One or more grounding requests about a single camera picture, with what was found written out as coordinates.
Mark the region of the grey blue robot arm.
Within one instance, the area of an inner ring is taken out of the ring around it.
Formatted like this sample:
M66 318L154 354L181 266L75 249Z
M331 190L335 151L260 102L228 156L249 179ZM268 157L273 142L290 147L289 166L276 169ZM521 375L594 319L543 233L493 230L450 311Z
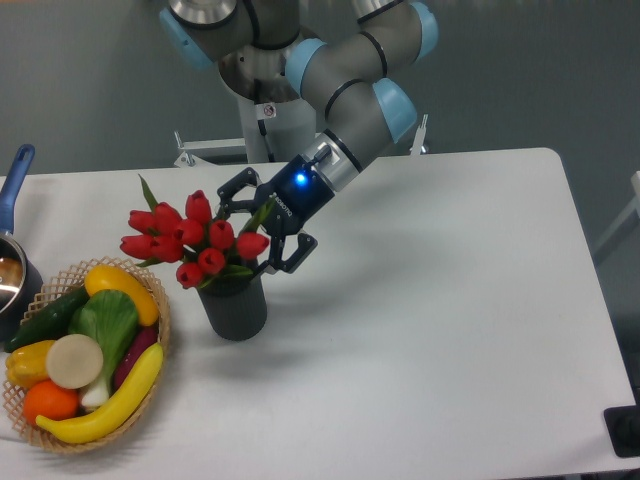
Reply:
M296 1L171 1L160 22L193 66L216 66L235 96L250 164L279 161L261 181L246 169L222 186L224 214L256 212L270 251L263 270L291 273L315 248L304 224L415 124L391 74L437 44L419 1L356 1L359 29L330 45L306 30Z

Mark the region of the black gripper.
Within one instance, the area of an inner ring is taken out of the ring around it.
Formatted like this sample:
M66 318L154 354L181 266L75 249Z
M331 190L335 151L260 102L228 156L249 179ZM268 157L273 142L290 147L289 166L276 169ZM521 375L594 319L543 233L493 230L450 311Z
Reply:
M257 275L279 271L292 274L318 245L315 237L299 231L307 220L334 198L334 191L301 155L287 163L271 180L259 185L260 177L253 168L240 171L217 189L216 215L229 218L235 213L254 214L258 206L273 197L273 207L262 222L266 233L272 236L271 243L267 258L258 265ZM256 193L247 199L237 200L236 196L248 188L256 190ZM286 239L293 234L297 234L297 246L285 258Z

